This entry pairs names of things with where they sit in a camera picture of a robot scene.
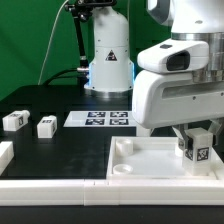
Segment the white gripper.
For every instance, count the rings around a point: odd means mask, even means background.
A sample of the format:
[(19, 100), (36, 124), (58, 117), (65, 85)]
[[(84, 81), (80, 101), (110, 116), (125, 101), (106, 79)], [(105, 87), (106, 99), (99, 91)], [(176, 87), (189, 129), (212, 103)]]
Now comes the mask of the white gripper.
[(216, 146), (224, 129), (224, 81), (195, 84), (191, 73), (160, 75), (141, 71), (134, 82), (132, 114), (146, 129), (174, 125), (178, 157), (188, 147), (185, 123), (212, 119), (208, 131)]

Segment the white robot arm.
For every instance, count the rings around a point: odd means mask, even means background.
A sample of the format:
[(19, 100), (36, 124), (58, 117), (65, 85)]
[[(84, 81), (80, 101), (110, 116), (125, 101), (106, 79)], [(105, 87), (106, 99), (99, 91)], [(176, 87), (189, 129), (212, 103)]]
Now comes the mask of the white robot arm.
[(224, 0), (147, 0), (147, 12), (171, 37), (129, 59), (127, 20), (109, 2), (93, 7), (95, 56), (85, 90), (111, 97), (133, 91), (132, 113), (146, 129), (171, 126), (183, 147), (188, 123), (209, 120), (213, 144), (224, 129)]

